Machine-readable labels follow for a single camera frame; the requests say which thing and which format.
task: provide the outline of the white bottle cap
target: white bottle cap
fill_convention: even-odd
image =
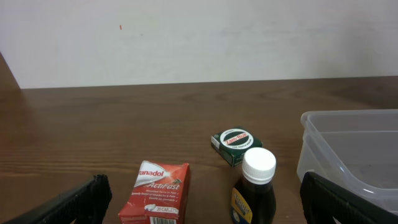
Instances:
[[[243,176],[254,184],[266,184],[275,174],[276,159],[272,152],[261,147],[246,151],[243,157]]]

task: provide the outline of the tabletop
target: tabletop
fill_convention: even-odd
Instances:
[[[306,111],[394,108],[398,77],[106,86],[0,93],[0,222],[95,174],[113,193],[104,223],[120,223],[143,160],[188,162],[185,223],[232,223],[230,167],[212,134],[242,126],[277,159],[274,223],[306,223],[296,167]]]

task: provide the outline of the green box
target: green box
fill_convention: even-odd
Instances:
[[[262,147],[262,142],[238,126],[212,135],[211,146],[234,167],[242,163],[248,149]]]

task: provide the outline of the bottle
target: bottle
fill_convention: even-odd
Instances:
[[[267,149],[254,147],[243,157],[243,176],[232,189],[231,218],[235,224],[271,224],[276,211],[272,187],[276,158]]]

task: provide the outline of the clear plastic bin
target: clear plastic bin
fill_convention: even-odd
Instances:
[[[306,112],[301,122],[300,181],[313,170],[398,215],[398,110]]]

